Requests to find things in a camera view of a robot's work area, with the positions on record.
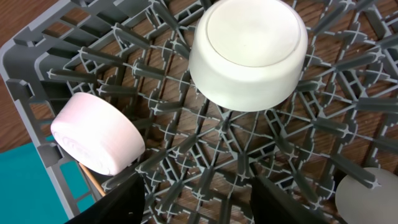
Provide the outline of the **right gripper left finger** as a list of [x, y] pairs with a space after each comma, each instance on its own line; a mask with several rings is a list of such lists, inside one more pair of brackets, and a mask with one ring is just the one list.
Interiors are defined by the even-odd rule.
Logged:
[[65, 224], [140, 224], [145, 204], [144, 179], [134, 174]]

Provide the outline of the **white bowl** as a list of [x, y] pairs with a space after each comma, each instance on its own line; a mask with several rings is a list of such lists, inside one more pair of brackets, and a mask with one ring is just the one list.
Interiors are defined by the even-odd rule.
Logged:
[[69, 155], [102, 175], [120, 173], [145, 151], [140, 132], [122, 112], [89, 93], [75, 93], [50, 130]]
[[188, 68], [197, 90], [224, 108], [253, 112], [286, 100], [299, 82], [308, 34], [279, 0], [221, 0], [197, 23]]

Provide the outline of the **wooden chopstick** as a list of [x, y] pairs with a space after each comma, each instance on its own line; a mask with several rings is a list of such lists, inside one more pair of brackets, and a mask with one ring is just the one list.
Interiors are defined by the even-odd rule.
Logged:
[[106, 192], [103, 190], [102, 186], [95, 179], [94, 175], [90, 172], [90, 170], [86, 166], [84, 166], [82, 163], [80, 163], [80, 162], [78, 163], [78, 165], [83, 170], [83, 172], [86, 174], [86, 176], [89, 178], [91, 183], [95, 186], [95, 188], [97, 189], [99, 194], [104, 197], [106, 195]]

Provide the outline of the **small white cup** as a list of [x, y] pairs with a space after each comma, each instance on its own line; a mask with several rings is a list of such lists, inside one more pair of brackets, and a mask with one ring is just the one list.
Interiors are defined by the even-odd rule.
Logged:
[[397, 176], [375, 167], [365, 169], [376, 176], [377, 185], [369, 189], [347, 175], [336, 189], [338, 213], [346, 223], [397, 224]]

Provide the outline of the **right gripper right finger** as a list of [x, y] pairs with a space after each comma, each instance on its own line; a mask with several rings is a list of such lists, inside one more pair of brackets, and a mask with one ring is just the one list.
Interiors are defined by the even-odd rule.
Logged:
[[288, 196], [264, 176], [253, 177], [250, 180], [252, 191], [250, 206], [255, 224], [324, 224], [324, 218], [315, 215], [310, 210]]

